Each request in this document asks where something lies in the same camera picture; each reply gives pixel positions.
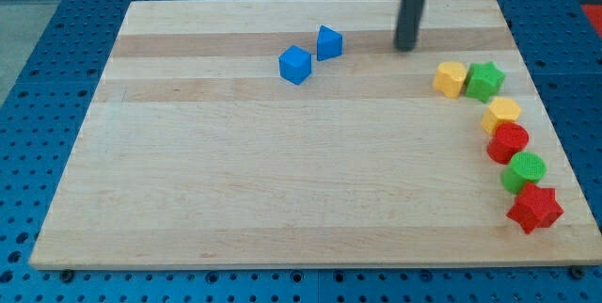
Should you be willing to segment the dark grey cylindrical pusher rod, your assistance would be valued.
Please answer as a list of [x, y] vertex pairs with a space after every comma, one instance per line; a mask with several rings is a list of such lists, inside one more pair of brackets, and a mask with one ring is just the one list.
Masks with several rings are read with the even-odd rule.
[[418, 40], [425, 0], [401, 0], [394, 45], [402, 52], [412, 51]]

